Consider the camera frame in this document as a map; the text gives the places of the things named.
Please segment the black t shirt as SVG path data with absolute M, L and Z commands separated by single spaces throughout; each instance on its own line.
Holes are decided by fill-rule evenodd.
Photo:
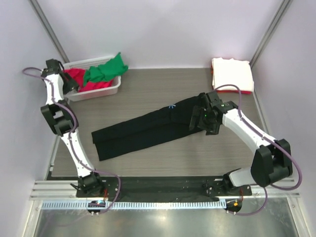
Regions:
M 189 130 L 194 106 L 200 106 L 200 93 L 173 105 L 91 133 L 100 161 L 177 140 L 201 132 Z

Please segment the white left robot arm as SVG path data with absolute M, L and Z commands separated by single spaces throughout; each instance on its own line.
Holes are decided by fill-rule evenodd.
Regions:
M 41 77 L 46 85 L 47 101 L 40 110 L 50 129 L 61 138 L 74 161 L 78 183 L 72 186 L 81 194 L 100 197 L 105 191 L 105 184 L 83 149 L 78 119 L 64 98 L 65 94 L 78 89 L 79 85 L 56 59 L 46 61 Z

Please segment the white perforated plastic basket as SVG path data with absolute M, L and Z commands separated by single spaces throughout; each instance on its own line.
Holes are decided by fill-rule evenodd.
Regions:
M 86 86 L 83 85 L 83 76 L 86 71 L 91 67 L 97 68 L 100 65 L 106 64 L 112 58 L 114 58 L 114 56 L 111 55 L 63 64 L 64 69 L 69 72 L 80 85 L 79 89 L 68 92 L 64 97 L 76 102 L 116 94 L 121 85 L 121 76 L 117 76 L 110 81 L 89 81 Z

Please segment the green t shirt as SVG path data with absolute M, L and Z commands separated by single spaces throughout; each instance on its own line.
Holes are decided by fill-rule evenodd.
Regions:
M 89 82 L 109 82 L 117 76 L 123 75 L 128 71 L 128 65 L 123 62 L 121 52 L 114 58 L 111 58 L 104 64 L 91 66 L 85 71 L 83 76 L 83 85 L 86 86 Z

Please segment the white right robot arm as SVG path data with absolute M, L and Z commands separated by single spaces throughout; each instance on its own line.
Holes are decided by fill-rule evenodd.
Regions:
M 193 107 L 189 129 L 199 128 L 207 135 L 217 135 L 221 126 L 234 132 L 254 154 L 249 168 L 239 168 L 223 176 L 223 191 L 236 194 L 241 186 L 272 185 L 293 173 L 290 144 L 262 131 L 232 101 L 223 102 L 217 92 L 202 93 Z

